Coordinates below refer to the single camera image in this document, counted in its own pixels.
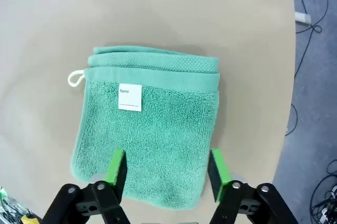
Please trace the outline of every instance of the screw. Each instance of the screw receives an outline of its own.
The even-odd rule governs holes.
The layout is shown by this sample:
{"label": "screw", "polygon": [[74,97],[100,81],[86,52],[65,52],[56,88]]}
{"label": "screw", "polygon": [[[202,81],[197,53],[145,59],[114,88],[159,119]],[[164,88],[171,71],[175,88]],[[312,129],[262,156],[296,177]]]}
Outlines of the screw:
{"label": "screw", "polygon": [[100,183],[99,185],[97,185],[98,190],[103,190],[104,187],[105,187],[105,185],[103,183]]}
{"label": "screw", "polygon": [[261,191],[263,191],[263,192],[268,192],[268,191],[269,191],[268,186],[263,186],[263,187],[261,187]]}
{"label": "screw", "polygon": [[240,185],[240,183],[235,182],[235,183],[232,184],[232,187],[233,187],[234,189],[238,189],[238,188],[241,187],[241,185]]}
{"label": "screw", "polygon": [[73,193],[74,191],[76,191],[76,188],[75,187],[70,187],[68,189],[68,193]]}

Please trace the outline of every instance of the gray floor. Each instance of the gray floor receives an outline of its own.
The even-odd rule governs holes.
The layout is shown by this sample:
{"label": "gray floor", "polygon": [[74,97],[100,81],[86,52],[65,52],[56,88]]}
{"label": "gray floor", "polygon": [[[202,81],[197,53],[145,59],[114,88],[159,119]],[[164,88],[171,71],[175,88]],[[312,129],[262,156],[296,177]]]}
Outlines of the gray floor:
{"label": "gray floor", "polygon": [[[313,21],[324,13],[326,0],[304,0]],[[337,158],[337,0],[329,0],[329,9],[319,24],[322,33],[313,33],[308,52],[294,82],[293,104],[299,114],[296,130],[285,138],[274,184],[300,223],[310,223],[309,202],[317,183],[326,175],[326,166]],[[300,0],[295,9],[304,12]],[[305,26],[296,25],[297,31]],[[298,66],[310,31],[296,35]],[[288,128],[294,126],[291,110]],[[331,179],[323,185],[319,197],[331,189]]]}

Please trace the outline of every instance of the yellow object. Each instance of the yellow object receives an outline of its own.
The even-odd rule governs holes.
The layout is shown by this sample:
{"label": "yellow object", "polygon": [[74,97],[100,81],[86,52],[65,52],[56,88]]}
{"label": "yellow object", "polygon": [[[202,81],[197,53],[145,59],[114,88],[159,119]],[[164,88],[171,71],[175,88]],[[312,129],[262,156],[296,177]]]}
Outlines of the yellow object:
{"label": "yellow object", "polygon": [[39,224],[37,218],[28,218],[26,215],[22,216],[21,221],[23,224]]}

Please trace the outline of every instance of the green towel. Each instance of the green towel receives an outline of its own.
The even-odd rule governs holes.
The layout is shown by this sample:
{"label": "green towel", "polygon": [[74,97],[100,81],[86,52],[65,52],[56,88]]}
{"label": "green towel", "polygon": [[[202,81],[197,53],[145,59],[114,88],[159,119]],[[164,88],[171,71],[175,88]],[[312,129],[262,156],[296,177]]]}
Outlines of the green towel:
{"label": "green towel", "polygon": [[[123,196],[191,209],[205,181],[219,106],[219,60],[148,47],[96,47],[88,59],[72,173],[88,182],[126,152]],[[120,83],[142,85],[142,111],[118,109]]]}

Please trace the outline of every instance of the table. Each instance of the table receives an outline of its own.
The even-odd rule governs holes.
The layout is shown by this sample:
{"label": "table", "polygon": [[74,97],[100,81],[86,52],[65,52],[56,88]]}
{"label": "table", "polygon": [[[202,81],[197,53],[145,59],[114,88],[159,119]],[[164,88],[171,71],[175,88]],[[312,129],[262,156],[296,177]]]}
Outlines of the table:
{"label": "table", "polygon": [[[94,46],[141,45],[220,58],[212,147],[250,185],[271,182],[289,117],[295,56],[293,0],[0,0],[0,184],[43,216],[70,173],[83,86],[67,84]],[[199,206],[170,211],[130,199],[132,223],[207,223]],[[102,223],[93,218],[90,223]],[[237,223],[246,223],[238,218]]]}

